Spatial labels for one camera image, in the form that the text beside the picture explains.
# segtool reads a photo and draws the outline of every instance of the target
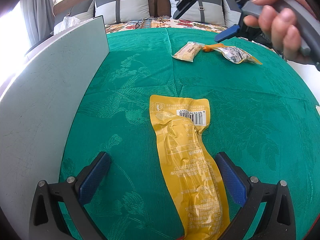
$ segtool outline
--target vacuum-sealed snack package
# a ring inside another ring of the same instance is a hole
[[[179,49],[172,57],[179,60],[193,62],[194,57],[203,48],[203,46],[204,44],[202,43],[188,41],[188,43]]]
[[[218,239],[230,220],[221,174],[201,139],[210,123],[209,101],[152,95],[149,111],[161,171],[184,239]]]
[[[203,47],[204,52],[210,52],[213,50],[222,53],[222,55],[226,59],[230,60],[232,63],[240,64],[243,61],[251,61],[259,65],[262,65],[262,63],[259,60],[257,60],[254,56],[244,51],[243,49],[234,46],[225,46],[222,43],[219,43],[213,45],[205,45]]]

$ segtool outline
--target pillow strap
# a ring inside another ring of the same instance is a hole
[[[116,21],[117,21],[117,23],[121,23],[121,20],[120,20],[120,0],[116,0]]]
[[[200,11],[200,17],[201,17],[201,23],[204,23],[204,7],[202,4],[202,0],[198,0],[199,3],[199,11]]]

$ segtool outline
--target human hand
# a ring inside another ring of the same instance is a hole
[[[280,13],[270,6],[277,0],[252,0],[256,5],[264,5],[262,13],[257,19],[254,16],[246,16],[244,23],[250,27],[259,27],[271,39],[275,49],[281,50],[286,59],[302,64],[310,64],[309,57],[304,57],[299,52],[301,46],[300,32],[295,26],[297,18],[289,8]],[[305,0],[296,0],[304,6],[313,16],[314,13]]]

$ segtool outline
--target floral bedspread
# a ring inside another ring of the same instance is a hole
[[[186,28],[186,29],[197,29],[209,32],[220,33],[226,28],[213,24],[190,22],[185,20],[175,20],[166,18],[154,18],[141,21],[134,21],[129,23],[120,23],[113,25],[105,25],[106,33],[121,32],[134,29],[145,29],[145,28]]]

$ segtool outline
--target gray curtain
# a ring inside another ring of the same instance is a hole
[[[21,0],[20,5],[33,46],[53,31],[53,0]]]

